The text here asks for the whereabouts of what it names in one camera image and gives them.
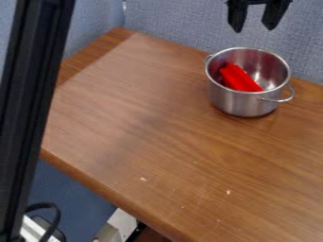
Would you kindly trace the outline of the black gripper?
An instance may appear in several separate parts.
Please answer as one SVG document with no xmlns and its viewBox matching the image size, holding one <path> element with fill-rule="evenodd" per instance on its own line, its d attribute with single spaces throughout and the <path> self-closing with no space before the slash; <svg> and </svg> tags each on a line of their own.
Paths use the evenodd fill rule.
<svg viewBox="0 0 323 242">
<path fill-rule="evenodd" d="M 249 5 L 266 4 L 262 23 L 273 30 L 281 23 L 293 0 L 226 0 L 229 7 L 227 21 L 237 33 L 243 30 Z"/>
</svg>

